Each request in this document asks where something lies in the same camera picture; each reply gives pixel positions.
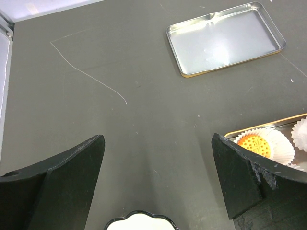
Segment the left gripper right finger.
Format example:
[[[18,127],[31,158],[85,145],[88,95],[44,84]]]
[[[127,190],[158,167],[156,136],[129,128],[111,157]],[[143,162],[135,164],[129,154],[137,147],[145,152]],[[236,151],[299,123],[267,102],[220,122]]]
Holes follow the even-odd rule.
[[[214,134],[213,157],[237,230],[305,230],[307,174]]]

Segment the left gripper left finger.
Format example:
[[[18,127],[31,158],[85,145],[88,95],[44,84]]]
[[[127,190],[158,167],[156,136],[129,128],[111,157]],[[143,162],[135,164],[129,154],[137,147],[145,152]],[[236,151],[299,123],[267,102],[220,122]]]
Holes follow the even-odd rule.
[[[79,145],[0,178],[2,230],[83,230],[103,156],[105,139]]]

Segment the orange cookie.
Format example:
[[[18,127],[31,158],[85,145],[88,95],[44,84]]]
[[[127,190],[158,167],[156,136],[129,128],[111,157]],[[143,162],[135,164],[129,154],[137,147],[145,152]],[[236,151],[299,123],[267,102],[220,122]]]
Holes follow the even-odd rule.
[[[261,136],[247,135],[239,139],[237,144],[262,157],[270,158],[272,156],[272,150],[269,143]]]

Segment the gold cookie tin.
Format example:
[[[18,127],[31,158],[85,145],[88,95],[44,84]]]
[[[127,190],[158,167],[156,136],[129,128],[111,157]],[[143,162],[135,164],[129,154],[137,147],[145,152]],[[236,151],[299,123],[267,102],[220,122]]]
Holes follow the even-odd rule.
[[[226,134],[225,137],[234,142],[234,139],[238,137],[240,133],[247,131],[247,130],[256,129],[256,128],[278,130],[287,137],[287,139],[291,142],[295,150],[295,157],[293,161],[286,166],[306,172],[307,171],[307,152],[295,147],[293,143],[293,139],[291,138],[291,131],[292,131],[292,128],[294,127],[294,124],[296,124],[302,118],[307,118],[307,115],[306,114],[296,115],[293,117],[284,118],[284,119],[266,123],[263,125],[246,128],[246,129],[239,130],[239,131],[234,131],[234,132]]]

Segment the silver tin lid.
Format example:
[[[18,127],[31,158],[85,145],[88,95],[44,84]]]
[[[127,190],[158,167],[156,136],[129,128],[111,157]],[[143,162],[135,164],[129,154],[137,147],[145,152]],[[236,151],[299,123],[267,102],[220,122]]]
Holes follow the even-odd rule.
[[[166,35],[185,78],[276,54],[286,47],[272,18],[256,1],[173,24]]]

